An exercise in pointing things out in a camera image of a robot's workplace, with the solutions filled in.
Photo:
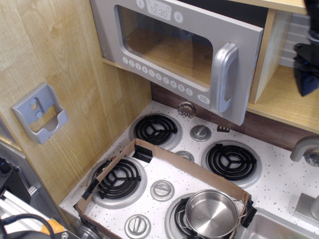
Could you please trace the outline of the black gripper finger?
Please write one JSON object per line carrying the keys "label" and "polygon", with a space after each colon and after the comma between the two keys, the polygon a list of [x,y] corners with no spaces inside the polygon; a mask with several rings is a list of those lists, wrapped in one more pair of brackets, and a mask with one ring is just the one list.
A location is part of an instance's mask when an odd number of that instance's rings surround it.
{"label": "black gripper finger", "polygon": [[295,80],[302,97],[319,88],[319,72],[317,70],[294,69]]}

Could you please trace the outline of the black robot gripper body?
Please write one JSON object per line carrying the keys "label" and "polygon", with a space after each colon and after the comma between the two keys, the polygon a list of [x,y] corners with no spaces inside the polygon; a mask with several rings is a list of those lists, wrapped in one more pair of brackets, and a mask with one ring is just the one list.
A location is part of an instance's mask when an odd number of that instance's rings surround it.
{"label": "black robot gripper body", "polygon": [[294,46],[297,56],[294,58],[294,67],[301,71],[319,70],[319,43],[297,43]]}

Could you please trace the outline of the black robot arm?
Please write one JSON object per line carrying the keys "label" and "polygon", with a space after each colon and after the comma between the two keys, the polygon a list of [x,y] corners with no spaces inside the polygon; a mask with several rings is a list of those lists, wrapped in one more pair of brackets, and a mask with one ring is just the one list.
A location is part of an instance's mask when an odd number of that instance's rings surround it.
{"label": "black robot arm", "polygon": [[304,1],[310,16],[307,38],[310,44],[298,43],[294,46],[294,76],[301,96],[306,96],[319,87],[319,2]]}

